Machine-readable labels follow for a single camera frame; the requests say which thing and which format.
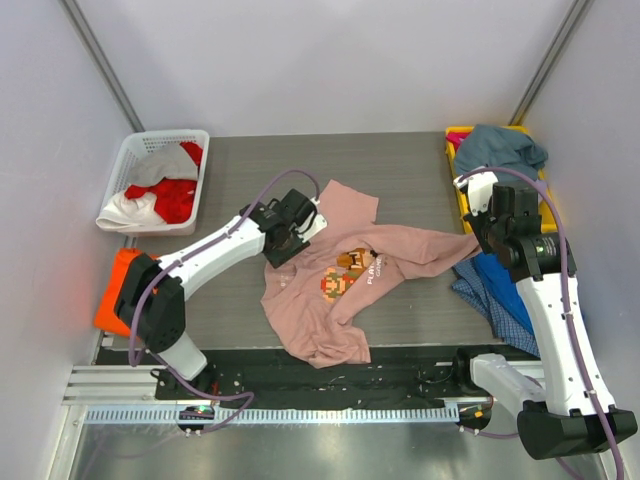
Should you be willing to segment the pink printed t shirt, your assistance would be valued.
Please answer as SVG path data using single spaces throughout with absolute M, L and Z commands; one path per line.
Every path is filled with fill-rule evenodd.
M 354 317 L 406 280 L 433 278 L 477 255 L 472 235 L 377 223 L 378 199 L 335 180 L 320 195 L 327 227 L 279 268 L 266 266 L 266 318 L 293 357 L 321 369 L 366 364 Z

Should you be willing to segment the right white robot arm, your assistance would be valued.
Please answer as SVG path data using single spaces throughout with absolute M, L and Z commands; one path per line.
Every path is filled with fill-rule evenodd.
M 452 369 L 455 389 L 465 395 L 483 389 L 496 397 L 536 460 L 601 453 L 635 435 L 634 413 L 617 407 L 594 359 L 575 263 L 559 233 L 543 230 L 538 192 L 493 174 L 454 184 L 467 198 L 464 219 L 482 250 L 497 257 L 523 301 L 544 371 L 544 383 L 537 385 L 504 357 L 480 354 Z

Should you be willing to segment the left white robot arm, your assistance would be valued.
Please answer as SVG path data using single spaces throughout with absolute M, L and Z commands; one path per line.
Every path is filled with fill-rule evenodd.
M 114 314 L 134 337 L 178 375 L 190 398 L 205 397 L 213 385 L 208 360 L 186 332 L 186 302 L 207 282 L 258 255 L 278 268 L 310 246 L 327 226 L 319 200 L 296 189 L 281 200 L 247 205 L 209 236 L 157 259 L 142 253 L 129 264 Z

